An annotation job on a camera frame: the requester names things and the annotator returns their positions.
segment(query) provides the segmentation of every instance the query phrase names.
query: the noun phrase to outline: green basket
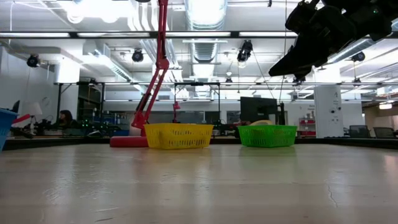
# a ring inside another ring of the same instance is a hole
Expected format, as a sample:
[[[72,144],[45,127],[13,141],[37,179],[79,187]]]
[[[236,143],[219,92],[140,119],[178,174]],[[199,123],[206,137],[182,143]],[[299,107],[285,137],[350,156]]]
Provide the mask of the green basket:
[[[250,147],[287,147],[294,145],[296,126],[238,126],[242,145]]]

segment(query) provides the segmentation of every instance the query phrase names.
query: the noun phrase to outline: yellow basket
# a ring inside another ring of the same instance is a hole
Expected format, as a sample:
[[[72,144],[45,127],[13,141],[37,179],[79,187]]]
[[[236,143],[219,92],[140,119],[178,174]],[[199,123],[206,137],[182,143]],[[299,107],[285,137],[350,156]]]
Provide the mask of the yellow basket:
[[[157,149],[192,149],[210,145],[213,125],[146,124],[148,145]]]

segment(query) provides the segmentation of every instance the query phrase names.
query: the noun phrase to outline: chair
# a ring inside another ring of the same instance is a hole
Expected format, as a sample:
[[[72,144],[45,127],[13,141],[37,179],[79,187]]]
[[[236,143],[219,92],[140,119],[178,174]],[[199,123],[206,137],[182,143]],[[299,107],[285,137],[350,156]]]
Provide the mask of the chair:
[[[349,127],[349,136],[351,138],[371,138],[366,125],[351,125]]]
[[[397,139],[392,128],[373,128],[378,139]]]

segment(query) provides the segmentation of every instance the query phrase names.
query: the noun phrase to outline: table surface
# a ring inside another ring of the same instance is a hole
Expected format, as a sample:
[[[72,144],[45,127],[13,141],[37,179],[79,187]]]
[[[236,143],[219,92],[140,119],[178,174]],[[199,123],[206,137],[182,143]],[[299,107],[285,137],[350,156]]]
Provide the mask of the table surface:
[[[1,223],[396,223],[398,152],[329,145],[0,154]]]

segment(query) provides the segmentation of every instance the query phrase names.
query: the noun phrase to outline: plastic basket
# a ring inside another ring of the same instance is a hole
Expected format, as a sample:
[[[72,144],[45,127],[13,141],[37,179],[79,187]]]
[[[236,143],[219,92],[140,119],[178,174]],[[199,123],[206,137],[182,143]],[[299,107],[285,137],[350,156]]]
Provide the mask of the plastic basket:
[[[213,125],[147,124],[148,145],[157,149],[192,149],[210,145]]]
[[[250,147],[287,147],[294,145],[296,126],[239,126],[242,145]]]
[[[0,109],[0,152],[2,151],[2,147],[6,142],[8,132],[10,131],[12,121],[17,118],[18,114]]]

